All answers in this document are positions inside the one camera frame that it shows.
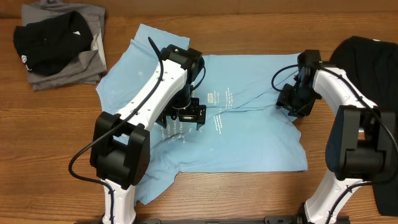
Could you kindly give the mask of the light blue t-shirt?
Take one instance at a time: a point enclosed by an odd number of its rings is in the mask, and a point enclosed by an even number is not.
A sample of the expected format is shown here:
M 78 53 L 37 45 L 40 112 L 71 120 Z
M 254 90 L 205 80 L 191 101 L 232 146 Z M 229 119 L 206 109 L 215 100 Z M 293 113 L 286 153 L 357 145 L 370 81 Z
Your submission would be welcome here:
M 293 83 L 291 55 L 207 55 L 194 96 L 206 121 L 169 119 L 150 132 L 150 164 L 135 199 L 150 203 L 180 172 L 278 172 L 307 170 L 300 131 L 276 107 L 277 88 Z

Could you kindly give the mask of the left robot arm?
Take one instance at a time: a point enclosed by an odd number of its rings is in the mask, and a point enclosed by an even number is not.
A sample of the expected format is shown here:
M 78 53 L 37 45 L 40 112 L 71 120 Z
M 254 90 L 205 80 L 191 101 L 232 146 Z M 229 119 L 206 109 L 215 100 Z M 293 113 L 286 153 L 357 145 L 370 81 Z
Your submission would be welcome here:
M 205 70 L 202 53 L 169 45 L 155 51 L 159 62 L 138 94 L 115 114 L 96 120 L 90 164 L 104 185 L 105 213 L 100 223 L 134 223 L 135 186 L 150 162 L 150 131 L 167 118 L 201 128 L 206 106 L 192 97 L 192 81 Z

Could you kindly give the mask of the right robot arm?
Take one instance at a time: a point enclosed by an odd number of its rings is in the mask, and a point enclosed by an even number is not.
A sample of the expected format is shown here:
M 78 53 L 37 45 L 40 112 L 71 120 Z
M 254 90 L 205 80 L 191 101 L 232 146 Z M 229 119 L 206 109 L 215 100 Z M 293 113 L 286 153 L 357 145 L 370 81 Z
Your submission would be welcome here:
M 319 50 L 305 50 L 294 65 L 295 84 L 279 91 L 277 108 L 289 116 L 308 116 L 316 100 L 324 99 L 335 115 L 325 149 L 327 170 L 315 193 L 294 216 L 265 218 L 266 223 L 349 223 L 339 216 L 360 187 L 374 185 L 389 172 L 397 154 L 396 116 L 367 99 L 346 72 L 321 60 Z

